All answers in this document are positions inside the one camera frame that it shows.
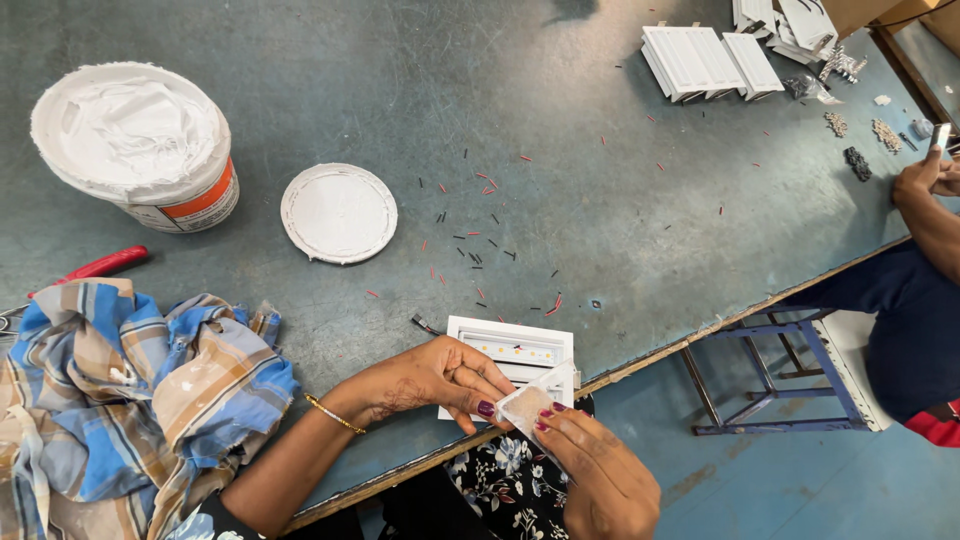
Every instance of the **smartphone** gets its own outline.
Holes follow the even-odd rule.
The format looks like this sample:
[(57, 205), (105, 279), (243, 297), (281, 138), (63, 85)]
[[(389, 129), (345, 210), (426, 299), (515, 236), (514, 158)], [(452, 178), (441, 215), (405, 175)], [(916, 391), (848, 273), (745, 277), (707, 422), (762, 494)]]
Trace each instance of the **smartphone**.
[(940, 148), (944, 149), (944, 159), (949, 160), (950, 155), (947, 153), (947, 139), (950, 137), (950, 130), (953, 128), (952, 125), (946, 124), (937, 124), (933, 126), (933, 136), (930, 138), (930, 148), (933, 148), (934, 144), (939, 144)]

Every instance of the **painted fingernail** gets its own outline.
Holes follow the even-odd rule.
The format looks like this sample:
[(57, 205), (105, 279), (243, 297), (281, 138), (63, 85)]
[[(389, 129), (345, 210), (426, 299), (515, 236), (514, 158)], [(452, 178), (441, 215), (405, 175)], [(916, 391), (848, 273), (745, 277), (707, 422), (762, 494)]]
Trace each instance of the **painted fingernail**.
[(481, 401), (480, 404), (477, 405), (477, 413), (480, 414), (480, 416), (486, 416), (490, 418), (491, 416), (493, 416), (493, 413), (495, 411), (496, 409), (493, 408), (493, 404), (490, 402)]

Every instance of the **bracelet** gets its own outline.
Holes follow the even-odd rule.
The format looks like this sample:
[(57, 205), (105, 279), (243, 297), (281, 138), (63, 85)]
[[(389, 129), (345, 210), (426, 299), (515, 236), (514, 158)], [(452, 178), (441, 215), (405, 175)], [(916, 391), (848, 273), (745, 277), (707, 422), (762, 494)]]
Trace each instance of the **bracelet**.
[(351, 424), (350, 422), (348, 422), (348, 421), (344, 420), (343, 418), (340, 418), (340, 417), (337, 416), (336, 414), (333, 414), (332, 412), (330, 412), (330, 410), (329, 410), (328, 408), (326, 408), (325, 406), (320, 405), (320, 400), (317, 399), (317, 396), (314, 396), (313, 394), (307, 394), (306, 392), (303, 392), (303, 397), (306, 399), (306, 401), (310, 402), (310, 404), (312, 404), (312, 406), (318, 408), (319, 410), (322, 410), (323, 412), (326, 413), (327, 416), (329, 416), (330, 418), (336, 420), (337, 422), (340, 422), (340, 423), (343, 424), (344, 426), (347, 426), (348, 428), (350, 428), (351, 430), (353, 430), (353, 432), (355, 432), (356, 434), (358, 434), (358, 435), (365, 435), (365, 434), (367, 434), (367, 430), (364, 430), (363, 428), (357, 428), (356, 426), (354, 426), (354, 425)]

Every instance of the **blue floor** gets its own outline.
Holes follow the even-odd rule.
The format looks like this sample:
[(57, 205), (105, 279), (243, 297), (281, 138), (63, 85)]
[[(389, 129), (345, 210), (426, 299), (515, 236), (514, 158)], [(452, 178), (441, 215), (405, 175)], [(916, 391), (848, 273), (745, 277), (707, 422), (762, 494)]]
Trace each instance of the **blue floor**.
[[(798, 334), (793, 339), (802, 352)], [(775, 336), (757, 346), (772, 371), (793, 371)], [(734, 340), (691, 351), (721, 413), (762, 389)], [(804, 363), (812, 355), (802, 355)], [(782, 388), (823, 378), (777, 380)], [(694, 437), (708, 424), (679, 355), (594, 394), (597, 417), (650, 468), (662, 489), (658, 539), (955, 539), (960, 537), (960, 451), (939, 449), (899, 425), (883, 433), (831, 431)], [(843, 416), (835, 398), (774, 402), (751, 421)], [(368, 538), (383, 522), (361, 516)]]

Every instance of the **henna tattoo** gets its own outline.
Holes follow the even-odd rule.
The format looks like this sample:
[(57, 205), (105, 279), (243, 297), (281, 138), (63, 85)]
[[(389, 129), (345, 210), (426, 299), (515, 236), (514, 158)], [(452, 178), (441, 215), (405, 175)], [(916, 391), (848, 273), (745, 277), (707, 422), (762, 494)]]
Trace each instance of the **henna tattoo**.
[(371, 415), (374, 421), (383, 420), (399, 410), (427, 405), (432, 399), (426, 388), (419, 386), (415, 380), (405, 377), (396, 382), (395, 389), (384, 392), (382, 402), (373, 404)]

